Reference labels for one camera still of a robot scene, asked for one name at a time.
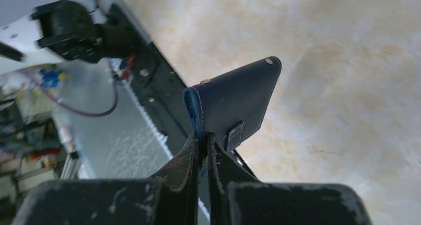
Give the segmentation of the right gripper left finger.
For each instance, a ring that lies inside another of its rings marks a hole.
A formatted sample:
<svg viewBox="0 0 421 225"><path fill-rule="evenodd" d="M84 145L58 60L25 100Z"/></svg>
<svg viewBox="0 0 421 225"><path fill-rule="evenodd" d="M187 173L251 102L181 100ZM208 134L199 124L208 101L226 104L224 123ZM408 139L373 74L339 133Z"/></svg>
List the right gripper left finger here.
<svg viewBox="0 0 421 225"><path fill-rule="evenodd" d="M188 136L181 151L150 176L152 208L150 225L196 225L198 223L199 141Z"/></svg>

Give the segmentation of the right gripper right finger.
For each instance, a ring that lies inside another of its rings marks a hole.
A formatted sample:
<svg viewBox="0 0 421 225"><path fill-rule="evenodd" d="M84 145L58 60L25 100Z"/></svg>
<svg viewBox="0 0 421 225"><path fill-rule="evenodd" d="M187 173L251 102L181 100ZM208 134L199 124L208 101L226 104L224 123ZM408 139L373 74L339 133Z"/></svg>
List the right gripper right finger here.
<svg viewBox="0 0 421 225"><path fill-rule="evenodd" d="M230 182L259 182L254 175L244 169L222 147L215 133L209 133L208 174L210 189L210 223L212 225L231 224L227 186Z"/></svg>

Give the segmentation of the blue leather card holder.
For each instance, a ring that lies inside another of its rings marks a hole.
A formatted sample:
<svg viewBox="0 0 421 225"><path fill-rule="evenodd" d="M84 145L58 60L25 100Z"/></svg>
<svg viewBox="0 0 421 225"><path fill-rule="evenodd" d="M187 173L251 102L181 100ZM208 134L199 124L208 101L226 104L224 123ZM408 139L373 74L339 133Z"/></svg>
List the blue leather card holder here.
<svg viewBox="0 0 421 225"><path fill-rule="evenodd" d="M183 101L200 139L217 135L231 152L261 127L281 73L281 61L270 56L183 91Z"/></svg>

